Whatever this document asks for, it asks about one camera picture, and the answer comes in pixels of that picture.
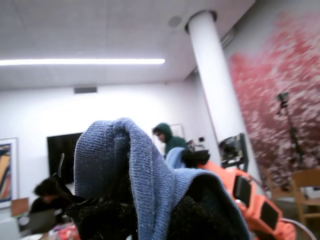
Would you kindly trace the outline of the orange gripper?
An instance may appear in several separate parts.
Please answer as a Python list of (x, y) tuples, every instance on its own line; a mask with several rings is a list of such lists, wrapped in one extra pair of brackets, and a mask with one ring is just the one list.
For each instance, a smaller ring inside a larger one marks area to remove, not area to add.
[[(250, 175), (237, 168), (224, 169), (210, 161), (208, 150), (183, 150), (181, 162), (187, 168), (203, 169), (220, 177), (224, 187), (243, 215), (261, 215), (257, 186)], [(245, 237), (220, 211), (210, 211), (202, 203), (185, 196), (172, 211), (171, 240), (240, 240)]]

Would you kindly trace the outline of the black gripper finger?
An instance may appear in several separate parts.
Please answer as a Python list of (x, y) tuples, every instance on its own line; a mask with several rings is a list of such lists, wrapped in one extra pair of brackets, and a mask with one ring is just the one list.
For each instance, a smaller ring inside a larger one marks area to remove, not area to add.
[(138, 220), (128, 174), (101, 198), (74, 203), (66, 211), (82, 240), (137, 240)]

